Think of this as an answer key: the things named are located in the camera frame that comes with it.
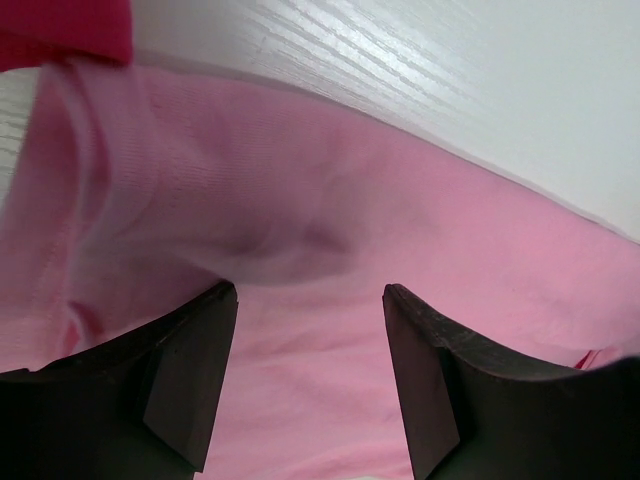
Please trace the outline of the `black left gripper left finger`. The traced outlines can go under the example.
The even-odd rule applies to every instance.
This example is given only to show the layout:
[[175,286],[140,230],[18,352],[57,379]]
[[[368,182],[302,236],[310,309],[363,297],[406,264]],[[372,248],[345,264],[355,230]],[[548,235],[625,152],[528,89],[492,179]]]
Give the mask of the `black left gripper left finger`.
[[237,293],[173,312],[31,371],[1,376],[5,479],[191,479],[203,472]]

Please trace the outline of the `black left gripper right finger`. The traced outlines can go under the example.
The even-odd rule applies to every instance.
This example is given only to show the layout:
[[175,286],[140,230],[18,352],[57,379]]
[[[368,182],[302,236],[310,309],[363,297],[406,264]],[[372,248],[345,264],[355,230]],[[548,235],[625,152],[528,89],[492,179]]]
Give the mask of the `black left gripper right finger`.
[[635,479],[639,361],[592,370],[507,348],[399,284],[383,308],[417,479]]

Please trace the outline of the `light pink t-shirt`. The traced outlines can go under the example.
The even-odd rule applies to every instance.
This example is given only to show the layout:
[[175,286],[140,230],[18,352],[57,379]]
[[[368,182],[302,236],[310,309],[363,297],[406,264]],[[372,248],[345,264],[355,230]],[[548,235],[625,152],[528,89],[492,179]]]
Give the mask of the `light pink t-shirt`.
[[337,106],[86,61],[41,70],[1,210],[1,366],[37,369],[219,280],[239,311],[208,479],[407,479],[400,283],[528,355],[639,349],[639,247]]

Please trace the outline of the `folded magenta t-shirt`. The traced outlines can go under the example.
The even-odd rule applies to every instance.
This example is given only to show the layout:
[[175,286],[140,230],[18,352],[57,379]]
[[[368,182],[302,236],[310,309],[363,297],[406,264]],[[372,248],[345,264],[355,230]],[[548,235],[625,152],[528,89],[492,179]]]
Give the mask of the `folded magenta t-shirt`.
[[1,70],[77,55],[127,64],[132,27],[128,1],[1,0]]

